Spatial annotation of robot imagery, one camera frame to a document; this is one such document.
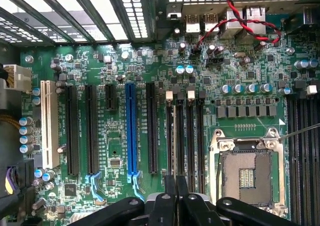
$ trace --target white power connector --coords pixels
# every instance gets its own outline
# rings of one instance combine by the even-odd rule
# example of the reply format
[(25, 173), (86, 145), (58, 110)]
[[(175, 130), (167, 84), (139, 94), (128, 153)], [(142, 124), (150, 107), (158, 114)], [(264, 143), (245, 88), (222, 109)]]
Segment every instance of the white power connector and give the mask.
[(16, 90), (21, 92), (32, 91), (32, 71), (28, 68), (21, 67), (17, 64), (5, 64), (3, 68), (13, 69), (14, 87), (7, 87), (7, 83), (3, 82), (3, 88), (6, 90)]

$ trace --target white connector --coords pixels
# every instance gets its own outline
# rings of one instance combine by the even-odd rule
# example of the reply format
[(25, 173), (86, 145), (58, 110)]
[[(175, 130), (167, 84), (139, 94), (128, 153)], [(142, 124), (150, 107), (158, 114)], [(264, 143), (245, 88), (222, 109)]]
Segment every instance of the white connector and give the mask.
[(16, 64), (5, 64), (3, 68), (10, 68), (13, 71), (13, 87), (7, 87), (6, 82), (3, 82), (3, 88), (6, 90), (17, 90), (21, 92), (32, 91), (32, 71), (28, 68), (21, 67)]
[(60, 164), (58, 95), (55, 82), (41, 81), (42, 167), (53, 169)]

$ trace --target pcie slot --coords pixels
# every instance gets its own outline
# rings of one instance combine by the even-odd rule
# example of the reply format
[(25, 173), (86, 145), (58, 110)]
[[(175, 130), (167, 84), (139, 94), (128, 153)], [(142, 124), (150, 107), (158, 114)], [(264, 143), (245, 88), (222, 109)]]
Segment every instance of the pcie slot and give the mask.
[(177, 175), (185, 175), (185, 146), (184, 146), (184, 102), (177, 100), (176, 105), (176, 165)]
[(65, 88), (65, 131), (68, 175), (79, 174), (78, 105), (76, 86)]
[(198, 192), (205, 194), (204, 101), (196, 102)]
[(94, 85), (86, 85), (84, 91), (87, 175), (95, 175), (99, 172), (97, 89)]
[(42, 167), (53, 169), (60, 164), (57, 152), (59, 146), (58, 95), (53, 81), (41, 81), (41, 133), (42, 133)]
[(127, 141), (127, 168), (128, 175), (138, 173), (138, 147), (137, 147), (137, 96), (134, 83), (125, 84), (126, 109), (126, 141)]
[(154, 82), (146, 83), (145, 87), (149, 173), (156, 174), (158, 172), (158, 124), (156, 88)]

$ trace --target silver capacitor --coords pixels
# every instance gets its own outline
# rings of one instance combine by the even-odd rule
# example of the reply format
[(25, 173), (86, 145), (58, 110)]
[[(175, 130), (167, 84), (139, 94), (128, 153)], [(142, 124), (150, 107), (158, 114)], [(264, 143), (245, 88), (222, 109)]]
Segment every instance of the silver capacitor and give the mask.
[(50, 64), (50, 68), (56, 72), (61, 72), (62, 71), (62, 67), (56, 63), (52, 63)]
[(34, 204), (32, 204), (32, 209), (38, 210), (41, 208), (41, 206), (44, 206), (45, 204), (46, 204), (46, 200), (43, 197), (41, 197)]

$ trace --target black pcie slot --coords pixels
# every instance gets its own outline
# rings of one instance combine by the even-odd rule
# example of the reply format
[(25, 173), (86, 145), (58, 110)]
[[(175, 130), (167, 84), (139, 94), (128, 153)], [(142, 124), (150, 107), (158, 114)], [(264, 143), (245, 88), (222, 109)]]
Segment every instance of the black pcie slot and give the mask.
[(79, 174), (78, 106), (76, 86), (65, 88), (66, 163), (68, 175)]
[(168, 175), (172, 174), (172, 155), (173, 155), (173, 147), (172, 147), (172, 106), (166, 106), (166, 146), (167, 146), (167, 157), (168, 157)]
[(158, 172), (158, 124), (156, 88), (154, 82), (148, 82), (145, 86), (149, 173), (156, 174)]
[(196, 102), (198, 192), (205, 194), (204, 101)]
[(94, 85), (86, 85), (84, 91), (87, 174), (95, 175), (99, 171), (97, 90)]
[(184, 102), (177, 100), (176, 105), (176, 164), (177, 175), (185, 175), (185, 146), (184, 146)]
[(195, 130), (194, 130), (194, 105), (186, 101), (186, 148), (187, 148), (187, 173), (188, 188), (195, 192)]

